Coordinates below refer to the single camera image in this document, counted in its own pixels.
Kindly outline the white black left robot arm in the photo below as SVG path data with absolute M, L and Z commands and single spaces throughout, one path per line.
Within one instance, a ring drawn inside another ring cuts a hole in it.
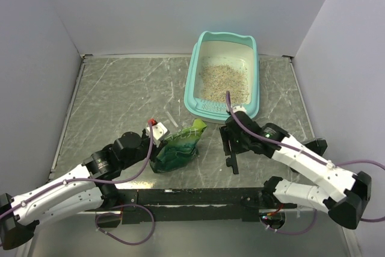
M 147 127 L 141 135 L 126 132 L 112 144 L 62 177 L 28 193 L 1 195 L 1 247 L 15 249 L 33 238 L 35 230 L 81 211 L 135 207 L 123 204 L 116 178 L 128 167 L 148 163 L 163 147 L 168 131 L 160 125 Z

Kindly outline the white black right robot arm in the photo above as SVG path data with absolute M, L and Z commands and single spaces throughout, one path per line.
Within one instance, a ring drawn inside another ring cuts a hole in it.
M 242 111 L 229 116 L 224 128 L 236 153 L 252 151 L 264 155 L 312 182 L 304 185 L 273 176 L 264 184 L 262 199 L 266 206 L 293 203 L 325 212 L 344 228 L 358 227 L 371 198 L 372 178 L 367 173 L 345 170 L 311 151 L 281 127 L 273 123 L 259 126 Z

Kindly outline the black right arm base block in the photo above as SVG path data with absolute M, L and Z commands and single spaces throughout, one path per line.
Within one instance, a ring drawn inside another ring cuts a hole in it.
M 314 138 L 307 142 L 302 142 L 302 145 L 319 156 L 323 156 L 328 148 L 327 140 L 324 138 Z

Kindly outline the green cat litter bag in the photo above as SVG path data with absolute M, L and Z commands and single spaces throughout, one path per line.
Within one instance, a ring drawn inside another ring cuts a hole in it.
M 201 119 L 195 119 L 190 127 L 170 134 L 160 141 L 150 158 L 154 173 L 166 173 L 185 167 L 198 155 L 197 143 L 207 125 Z

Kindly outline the teal cat litter box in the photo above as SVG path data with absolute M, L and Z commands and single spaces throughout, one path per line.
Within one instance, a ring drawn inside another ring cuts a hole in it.
M 229 65 L 247 74 L 248 98 L 242 105 L 250 118 L 259 111 L 259 55 L 252 36 L 225 32 L 203 32 L 194 46 L 185 84 L 184 104 L 196 119 L 223 124 L 229 117 L 226 101 L 212 102 L 201 98 L 202 80 L 199 73 L 206 66 Z

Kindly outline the clear plastic scoop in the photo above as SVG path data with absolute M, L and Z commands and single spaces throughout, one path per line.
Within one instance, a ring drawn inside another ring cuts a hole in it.
M 180 128 L 179 124 L 177 123 L 177 121 L 175 120 L 175 118 L 171 115 L 171 113 L 169 112 L 169 110 L 165 110 L 165 113 L 166 113 L 168 119 L 170 120 L 170 122 L 172 123 L 172 125 L 173 125 L 176 129 L 179 129 L 179 128 Z

